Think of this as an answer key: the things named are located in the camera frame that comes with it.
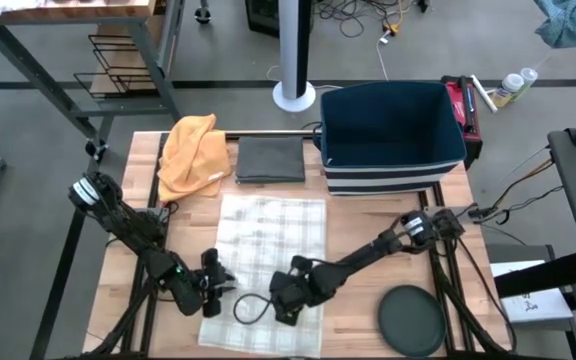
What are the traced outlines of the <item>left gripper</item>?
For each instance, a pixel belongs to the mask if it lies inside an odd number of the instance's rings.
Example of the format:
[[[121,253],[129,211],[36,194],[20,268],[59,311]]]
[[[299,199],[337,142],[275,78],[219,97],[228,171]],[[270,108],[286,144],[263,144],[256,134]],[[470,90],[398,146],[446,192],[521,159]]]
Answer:
[[[218,250],[210,248],[201,254],[201,267],[191,271],[190,280],[196,296],[190,307],[190,315],[199,310],[205,318],[212,318],[221,313],[220,297],[235,290],[234,286],[222,286],[224,282],[235,282],[236,277],[224,273],[224,267],[218,260]]]

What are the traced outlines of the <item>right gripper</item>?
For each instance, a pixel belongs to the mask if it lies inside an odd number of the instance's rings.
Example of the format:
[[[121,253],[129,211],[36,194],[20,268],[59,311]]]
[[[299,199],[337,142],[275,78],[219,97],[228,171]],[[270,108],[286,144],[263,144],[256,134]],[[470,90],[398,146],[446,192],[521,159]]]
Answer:
[[[347,271],[347,263],[293,256],[290,270],[276,271],[269,285],[275,320],[295,326],[304,307],[318,306],[335,295]]]

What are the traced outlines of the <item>grey kitchen towel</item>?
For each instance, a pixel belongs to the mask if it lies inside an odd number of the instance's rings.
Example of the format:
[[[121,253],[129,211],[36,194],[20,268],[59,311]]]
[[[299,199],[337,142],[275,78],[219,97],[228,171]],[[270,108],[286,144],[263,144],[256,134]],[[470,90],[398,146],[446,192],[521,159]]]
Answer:
[[[240,184],[303,183],[302,138],[241,137],[235,178]]]

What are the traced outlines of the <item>yellow towel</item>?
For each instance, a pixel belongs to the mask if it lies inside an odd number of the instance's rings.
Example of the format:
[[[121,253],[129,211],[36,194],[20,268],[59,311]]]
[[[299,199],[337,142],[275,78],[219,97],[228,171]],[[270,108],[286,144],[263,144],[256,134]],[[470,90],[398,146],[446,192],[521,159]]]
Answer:
[[[215,114],[181,118],[170,130],[159,158],[158,195],[170,203],[196,195],[216,196],[232,173],[226,134]]]

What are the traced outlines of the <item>dark green round plate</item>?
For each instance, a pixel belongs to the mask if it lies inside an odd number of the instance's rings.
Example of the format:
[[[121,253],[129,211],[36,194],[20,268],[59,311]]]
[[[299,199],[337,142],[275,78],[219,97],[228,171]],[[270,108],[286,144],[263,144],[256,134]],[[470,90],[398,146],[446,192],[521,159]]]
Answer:
[[[379,301],[378,332],[388,347],[405,357],[433,355],[444,343],[446,327],[439,302],[420,287],[393,287]]]

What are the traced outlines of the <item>navy white striped fabric bin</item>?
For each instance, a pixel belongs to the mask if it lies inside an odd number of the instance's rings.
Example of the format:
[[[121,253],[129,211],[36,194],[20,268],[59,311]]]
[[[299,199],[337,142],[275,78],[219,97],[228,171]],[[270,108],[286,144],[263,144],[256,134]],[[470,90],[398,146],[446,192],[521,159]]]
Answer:
[[[320,114],[313,144],[332,195],[425,190],[467,155],[452,99],[440,82],[331,90],[321,96]]]

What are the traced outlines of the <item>black caster wheel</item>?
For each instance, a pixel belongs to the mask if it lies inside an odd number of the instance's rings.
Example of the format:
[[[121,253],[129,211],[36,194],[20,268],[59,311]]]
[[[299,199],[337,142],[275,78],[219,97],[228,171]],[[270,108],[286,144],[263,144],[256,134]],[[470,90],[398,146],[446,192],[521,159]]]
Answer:
[[[96,163],[100,163],[108,150],[109,146],[103,139],[88,139],[84,150],[86,154]]]
[[[209,8],[208,0],[199,0],[200,5],[194,12],[195,20],[202,25],[211,21],[212,15]]]

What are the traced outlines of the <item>white printed box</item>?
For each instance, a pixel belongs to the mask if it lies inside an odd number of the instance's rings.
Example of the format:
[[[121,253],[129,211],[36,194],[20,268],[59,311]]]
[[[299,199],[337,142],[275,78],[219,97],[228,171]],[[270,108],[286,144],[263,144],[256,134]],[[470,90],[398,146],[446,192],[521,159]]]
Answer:
[[[512,325],[549,331],[572,329],[574,315],[560,289],[503,297],[500,301]]]

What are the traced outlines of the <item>black padded bar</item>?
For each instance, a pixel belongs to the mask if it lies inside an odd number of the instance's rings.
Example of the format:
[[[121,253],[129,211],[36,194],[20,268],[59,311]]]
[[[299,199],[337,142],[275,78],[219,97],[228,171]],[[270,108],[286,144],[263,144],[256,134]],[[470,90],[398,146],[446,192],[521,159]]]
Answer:
[[[576,253],[495,277],[500,298],[576,284]]]

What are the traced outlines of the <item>white black tower fan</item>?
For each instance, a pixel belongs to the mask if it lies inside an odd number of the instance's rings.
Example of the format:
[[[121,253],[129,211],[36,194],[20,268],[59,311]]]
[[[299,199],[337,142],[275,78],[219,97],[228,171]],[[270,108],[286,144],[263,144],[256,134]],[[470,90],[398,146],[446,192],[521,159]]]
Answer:
[[[290,113],[310,108],[316,90],[308,81],[312,0],[278,0],[280,77],[274,86],[275,104]]]

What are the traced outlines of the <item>red black tool case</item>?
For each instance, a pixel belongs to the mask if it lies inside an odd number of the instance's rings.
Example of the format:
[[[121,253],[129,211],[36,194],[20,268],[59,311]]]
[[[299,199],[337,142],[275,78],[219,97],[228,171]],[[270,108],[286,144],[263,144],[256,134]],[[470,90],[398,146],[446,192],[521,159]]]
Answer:
[[[473,79],[464,75],[445,75],[440,82],[446,87],[451,99],[454,116],[461,128],[466,147],[465,169],[479,158],[483,149]]]

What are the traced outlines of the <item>white plastic tube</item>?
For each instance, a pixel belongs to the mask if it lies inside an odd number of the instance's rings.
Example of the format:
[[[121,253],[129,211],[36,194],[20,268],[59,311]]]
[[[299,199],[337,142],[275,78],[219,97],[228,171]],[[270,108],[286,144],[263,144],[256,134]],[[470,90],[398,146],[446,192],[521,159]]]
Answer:
[[[489,96],[489,93],[485,90],[479,79],[474,74],[471,74],[470,78],[472,79],[474,87],[477,89],[479,95],[484,100],[490,111],[492,113],[496,113],[498,111],[498,107],[494,104],[492,98]]]

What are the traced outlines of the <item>black box on floor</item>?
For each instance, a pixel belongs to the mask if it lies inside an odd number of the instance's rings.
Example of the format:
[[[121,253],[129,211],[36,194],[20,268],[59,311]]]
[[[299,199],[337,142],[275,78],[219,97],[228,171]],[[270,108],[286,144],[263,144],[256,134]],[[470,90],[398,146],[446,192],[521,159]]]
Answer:
[[[245,8],[251,31],[279,37],[278,0],[245,0]]]

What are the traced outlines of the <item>green bottle white cap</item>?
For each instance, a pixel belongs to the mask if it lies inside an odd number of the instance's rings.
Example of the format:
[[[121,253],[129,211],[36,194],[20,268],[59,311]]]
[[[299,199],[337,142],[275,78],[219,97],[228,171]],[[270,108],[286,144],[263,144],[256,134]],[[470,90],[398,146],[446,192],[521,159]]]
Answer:
[[[522,68],[520,76],[523,78],[522,87],[511,97],[511,102],[517,101],[538,79],[538,72],[532,68]]]

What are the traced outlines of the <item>teal patterned cloth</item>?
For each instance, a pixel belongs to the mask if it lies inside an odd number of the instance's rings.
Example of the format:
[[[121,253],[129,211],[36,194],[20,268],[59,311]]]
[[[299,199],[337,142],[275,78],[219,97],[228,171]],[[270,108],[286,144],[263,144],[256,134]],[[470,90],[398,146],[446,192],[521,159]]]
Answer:
[[[546,17],[535,33],[553,49],[576,47],[576,0],[532,0]]]

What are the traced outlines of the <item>black metal table rail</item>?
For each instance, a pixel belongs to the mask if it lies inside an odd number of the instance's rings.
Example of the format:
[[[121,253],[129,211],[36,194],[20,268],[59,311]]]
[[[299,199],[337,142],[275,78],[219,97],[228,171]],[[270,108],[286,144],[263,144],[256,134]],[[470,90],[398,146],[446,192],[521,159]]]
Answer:
[[[315,136],[321,134],[319,130],[230,130],[219,131],[227,141],[237,141],[241,137],[300,137],[306,140],[312,140]]]

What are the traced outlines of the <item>wooden workbench grey frame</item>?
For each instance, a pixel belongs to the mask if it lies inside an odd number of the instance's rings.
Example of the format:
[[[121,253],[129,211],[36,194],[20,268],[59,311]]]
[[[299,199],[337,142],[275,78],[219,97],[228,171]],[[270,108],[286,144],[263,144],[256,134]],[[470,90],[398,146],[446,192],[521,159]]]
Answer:
[[[38,8],[0,15],[0,54],[86,139],[103,139],[117,116],[163,115],[178,120],[170,77],[186,0],[46,0]],[[41,30],[93,24],[99,70],[82,107],[12,33],[14,26]]]

